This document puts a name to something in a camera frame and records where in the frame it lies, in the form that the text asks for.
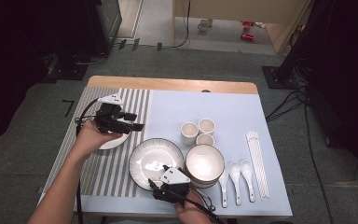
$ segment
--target white ceramic spoon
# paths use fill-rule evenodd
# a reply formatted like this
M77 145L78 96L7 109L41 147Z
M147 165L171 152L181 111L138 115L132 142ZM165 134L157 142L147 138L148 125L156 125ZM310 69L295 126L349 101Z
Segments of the white ceramic spoon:
M241 190L240 190L240 176L241 176L241 168L240 165L233 161L229 165L229 175L231 176L232 182L234 182L235 194L237 199L237 205L241 204Z
M252 164L249 161L247 161L247 160L241 161L241 173L242 173L243 177L245 177L246 183L248 184L249 201L251 203L254 203L255 202L255 194L254 194L253 185L252 185Z
M219 177L219 184L222 187L222 206L227 207L227 192L226 192L226 185L228 181L228 168L225 166L225 170Z

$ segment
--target striped placemat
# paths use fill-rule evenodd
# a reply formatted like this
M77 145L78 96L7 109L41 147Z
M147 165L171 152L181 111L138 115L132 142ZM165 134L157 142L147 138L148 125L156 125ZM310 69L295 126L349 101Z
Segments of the striped placemat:
M137 114L137 123L145 123L149 90L110 89L86 87L77 105L74 119L79 118L84 108L94 99L109 94L118 93L124 101L123 109L129 113ZM87 115L92 115L100 108L95 103ZM145 132L133 132L124 144L114 149L98 150L89 157L83 166L81 175L81 194L95 196L139 197L140 188L130 176L129 158L133 149L144 141ZM63 139L62 146L54 162L45 193L59 172L62 163L76 140L76 124L71 122Z

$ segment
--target chopsticks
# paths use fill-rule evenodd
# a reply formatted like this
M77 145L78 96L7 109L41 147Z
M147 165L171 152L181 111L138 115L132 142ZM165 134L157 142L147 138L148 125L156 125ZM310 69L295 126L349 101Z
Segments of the chopsticks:
M267 185L266 172L264 169L263 155L261 152L260 141L257 132L248 132L246 134L249 150L252 156L252 162L255 168L255 177L257 179L258 189L261 200L269 198L269 187Z

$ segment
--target plate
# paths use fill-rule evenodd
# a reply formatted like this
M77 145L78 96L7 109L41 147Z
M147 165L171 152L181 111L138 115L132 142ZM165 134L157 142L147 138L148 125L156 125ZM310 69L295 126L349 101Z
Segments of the plate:
M130 121L130 120L124 120L124 119L118 119L118 120L122 121L122 122L126 122L126 123L132 123L132 121ZM127 140L127 138L129 138L129 136L130 136L129 134L123 133L123 136L121 136L118 139L115 139L115 140L112 140L112 141L109 141L109 142L103 144L99 149L107 150L107 149L112 149L114 147L118 147L121 144L123 144Z
M152 138L138 145L130 157L130 174L142 189L152 190L148 178L158 187L162 185L159 178L165 173L162 165L182 168L185 164L182 152L173 142L163 138Z

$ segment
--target hand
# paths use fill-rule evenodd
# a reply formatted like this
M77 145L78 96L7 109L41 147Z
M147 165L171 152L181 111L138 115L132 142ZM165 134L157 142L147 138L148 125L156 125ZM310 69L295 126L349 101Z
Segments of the hand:
M194 190L191 190L186 197L195 203L203 204L203 201L201 200L200 196ZM208 218L208 216L192 203L185 201L185 206L183 206L182 203L176 203L175 210L179 216L179 219L184 224L211 223L211 220Z
M95 121L87 120L81 128L77 139L72 147L71 153L75 153L80 158L88 158L104 143L118 139L122 133L101 133Z

